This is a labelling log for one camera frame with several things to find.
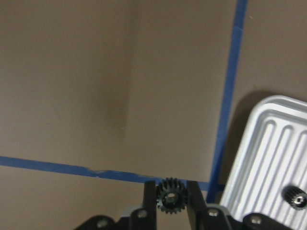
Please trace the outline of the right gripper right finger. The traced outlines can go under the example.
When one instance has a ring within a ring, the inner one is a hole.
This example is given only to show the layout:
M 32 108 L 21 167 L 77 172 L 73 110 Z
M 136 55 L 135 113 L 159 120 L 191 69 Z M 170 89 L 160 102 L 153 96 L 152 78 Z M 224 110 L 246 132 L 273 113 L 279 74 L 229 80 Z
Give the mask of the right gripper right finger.
M 187 213 L 192 230 L 203 230 L 203 217 L 206 211 L 206 203 L 198 182 L 187 181 Z

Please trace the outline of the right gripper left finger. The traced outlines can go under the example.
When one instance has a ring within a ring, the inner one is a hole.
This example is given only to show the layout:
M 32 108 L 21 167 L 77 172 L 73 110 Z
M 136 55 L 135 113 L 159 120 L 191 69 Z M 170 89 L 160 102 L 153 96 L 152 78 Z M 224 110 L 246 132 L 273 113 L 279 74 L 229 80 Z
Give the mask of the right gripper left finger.
M 144 184 L 142 208 L 147 212 L 146 217 L 142 218 L 142 229 L 156 230 L 157 214 L 155 181 L 148 181 Z

